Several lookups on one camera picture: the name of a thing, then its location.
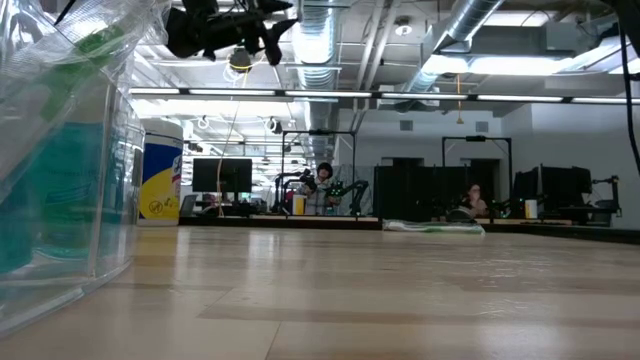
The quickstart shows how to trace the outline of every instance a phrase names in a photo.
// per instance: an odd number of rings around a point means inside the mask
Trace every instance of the silver duct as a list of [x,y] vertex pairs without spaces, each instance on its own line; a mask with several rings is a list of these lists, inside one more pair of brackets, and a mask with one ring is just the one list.
[[[429,90],[441,75],[429,69],[427,61],[433,52],[457,42],[470,41],[503,1],[457,0],[451,9],[451,16],[444,20],[444,24],[436,24],[427,31],[423,44],[423,51],[426,55],[425,63],[402,91],[421,93]],[[395,108],[397,111],[406,112],[412,105],[413,102],[401,102],[396,104]]]
[[[293,49],[296,62],[321,65],[333,60],[336,48],[337,13],[335,9],[323,7],[304,8],[304,20],[296,26],[293,34]],[[298,69],[298,78],[303,89],[333,90],[336,88],[336,72],[331,69]],[[338,106],[331,102],[310,101],[305,104],[305,123],[309,130],[336,130]],[[324,153],[324,143],[311,142],[314,157],[331,157]]]

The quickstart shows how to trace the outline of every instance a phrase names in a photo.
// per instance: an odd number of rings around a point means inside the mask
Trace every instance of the light wood floor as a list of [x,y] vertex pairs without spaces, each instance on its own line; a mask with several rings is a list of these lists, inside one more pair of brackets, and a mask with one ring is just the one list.
[[639,359],[640,248],[527,235],[179,228],[0,359]]

